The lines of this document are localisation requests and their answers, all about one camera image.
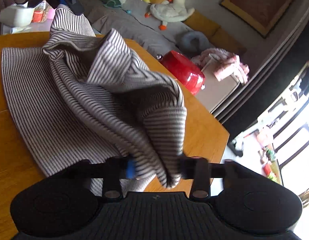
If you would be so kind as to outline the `striped grey knit garment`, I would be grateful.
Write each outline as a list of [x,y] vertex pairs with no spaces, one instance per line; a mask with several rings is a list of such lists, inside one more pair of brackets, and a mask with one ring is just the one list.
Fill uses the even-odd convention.
[[157,177],[181,178],[187,110],[171,77],[149,70],[116,29],[99,38],[84,15],[60,5],[41,47],[4,48],[2,82],[9,111],[46,176],[89,160],[131,156],[143,191]]

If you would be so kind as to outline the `grey sofa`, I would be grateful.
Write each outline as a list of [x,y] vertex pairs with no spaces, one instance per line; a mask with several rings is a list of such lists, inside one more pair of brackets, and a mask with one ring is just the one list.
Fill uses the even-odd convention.
[[167,30],[159,30],[159,20],[144,17],[149,5],[141,0],[127,0],[119,9],[107,8],[101,0],[79,1],[84,6],[85,16],[99,33],[105,34],[115,28],[122,37],[136,41],[152,56],[179,51],[179,36],[194,31],[182,22],[170,23]]

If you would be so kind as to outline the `white goose plush toy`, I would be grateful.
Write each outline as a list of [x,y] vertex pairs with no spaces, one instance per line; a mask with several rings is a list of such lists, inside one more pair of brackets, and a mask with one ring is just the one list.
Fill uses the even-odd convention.
[[186,8],[186,0],[165,0],[162,3],[152,4],[145,18],[153,16],[160,20],[160,30],[166,30],[168,23],[183,22],[195,12],[195,8]]

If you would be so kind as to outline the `grey round cushion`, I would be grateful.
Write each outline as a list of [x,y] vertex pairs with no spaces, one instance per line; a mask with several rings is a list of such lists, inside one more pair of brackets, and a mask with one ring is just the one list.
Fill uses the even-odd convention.
[[200,54],[210,47],[210,42],[200,31],[188,31],[177,39],[178,48],[184,53]]

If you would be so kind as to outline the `yellow sofa cushion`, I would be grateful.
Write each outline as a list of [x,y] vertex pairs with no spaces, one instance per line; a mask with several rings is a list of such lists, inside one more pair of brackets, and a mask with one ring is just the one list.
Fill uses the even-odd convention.
[[[150,0],[150,5],[162,3],[165,0]],[[246,48],[237,40],[230,36],[222,27],[200,14],[197,10],[187,20],[183,21],[185,25],[194,31],[204,33],[207,39],[216,47],[225,49],[232,53],[243,55]]]

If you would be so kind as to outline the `gold framed red picture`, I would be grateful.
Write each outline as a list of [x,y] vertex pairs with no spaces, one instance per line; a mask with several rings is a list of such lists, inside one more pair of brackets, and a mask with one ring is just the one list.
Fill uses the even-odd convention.
[[267,38],[295,0],[221,0],[219,5]]

